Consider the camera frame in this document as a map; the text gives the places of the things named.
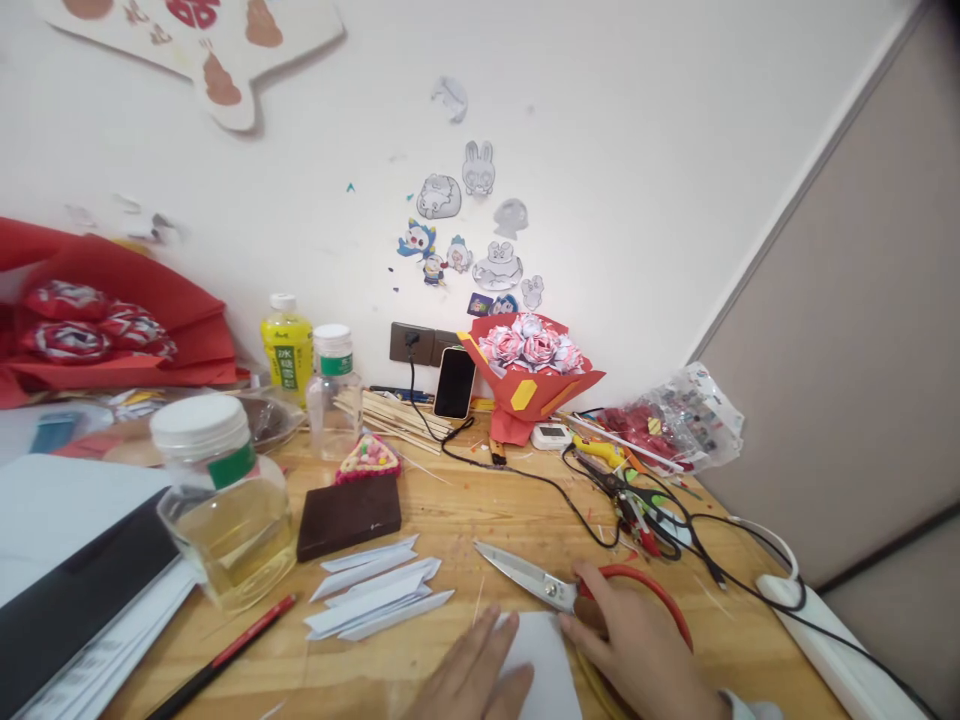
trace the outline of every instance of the white jar lid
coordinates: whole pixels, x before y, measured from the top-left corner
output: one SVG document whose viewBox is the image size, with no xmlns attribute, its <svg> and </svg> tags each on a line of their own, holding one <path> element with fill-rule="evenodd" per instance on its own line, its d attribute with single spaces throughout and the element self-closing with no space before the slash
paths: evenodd
<svg viewBox="0 0 960 720">
<path fill-rule="evenodd" d="M 177 458 L 202 459 L 250 441 L 243 403 L 230 395 L 198 395 L 171 403 L 150 419 L 150 433 L 157 450 Z"/>
<path fill-rule="evenodd" d="M 290 293 L 273 293 L 270 296 L 270 307 L 280 312 L 293 312 L 297 309 L 297 296 Z"/>
</svg>

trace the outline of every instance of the yellow glue gun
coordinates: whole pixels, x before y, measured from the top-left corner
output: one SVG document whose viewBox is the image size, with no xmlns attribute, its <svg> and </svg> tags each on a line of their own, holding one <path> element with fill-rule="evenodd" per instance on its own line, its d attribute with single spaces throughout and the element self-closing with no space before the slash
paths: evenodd
<svg viewBox="0 0 960 720">
<path fill-rule="evenodd" d="M 616 470 L 627 459 L 627 456 L 623 453 L 623 449 L 613 443 L 592 442 L 590 440 L 584 440 L 579 435 L 574 435 L 573 444 L 577 446 L 578 450 L 585 452 L 587 455 L 595 455 L 598 458 L 606 460 L 611 470 Z"/>
</svg>

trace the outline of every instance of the sleeve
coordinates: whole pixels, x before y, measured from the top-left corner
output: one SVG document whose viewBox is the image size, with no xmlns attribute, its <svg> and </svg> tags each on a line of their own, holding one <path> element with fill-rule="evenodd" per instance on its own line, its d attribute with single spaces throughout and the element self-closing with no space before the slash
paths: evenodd
<svg viewBox="0 0 960 720">
<path fill-rule="evenodd" d="M 729 690 L 721 690 L 720 697 L 733 710 L 733 720 L 783 720 L 783 713 L 773 703 L 761 702 L 747 705 Z"/>
</svg>

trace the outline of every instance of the plastic bottle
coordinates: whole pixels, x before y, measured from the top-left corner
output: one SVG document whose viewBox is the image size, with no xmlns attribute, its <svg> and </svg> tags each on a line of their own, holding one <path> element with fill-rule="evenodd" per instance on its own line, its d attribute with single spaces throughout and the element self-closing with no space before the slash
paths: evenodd
<svg viewBox="0 0 960 720">
<path fill-rule="evenodd" d="M 245 610 L 296 562 L 283 472 L 256 454 L 243 405 L 228 395 L 172 403 L 150 432 L 174 483 L 160 518 L 207 597 L 226 613 Z"/>
<path fill-rule="evenodd" d="M 297 298 L 288 293 L 270 296 L 276 312 L 260 325 L 263 349 L 270 360 L 270 378 L 284 400 L 304 407 L 313 374 L 313 328 L 296 312 Z"/>
<path fill-rule="evenodd" d="M 343 460 L 360 438 L 363 381 L 353 372 L 353 340 L 346 325 L 313 331 L 317 374 L 307 387 L 310 444 L 323 460 Z"/>
</svg>

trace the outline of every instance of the power strip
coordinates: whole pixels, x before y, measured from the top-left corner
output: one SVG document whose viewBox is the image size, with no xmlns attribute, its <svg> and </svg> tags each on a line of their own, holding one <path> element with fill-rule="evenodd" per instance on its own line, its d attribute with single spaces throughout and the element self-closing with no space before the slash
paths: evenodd
<svg viewBox="0 0 960 720">
<path fill-rule="evenodd" d="M 782 605 L 796 605 L 800 599 L 800 587 L 786 578 L 762 575 L 757 589 Z M 863 648 L 813 590 L 807 588 L 807 604 L 795 614 Z M 890 676 L 863 655 L 783 613 L 777 612 L 777 617 L 853 720 L 926 719 Z"/>
</svg>

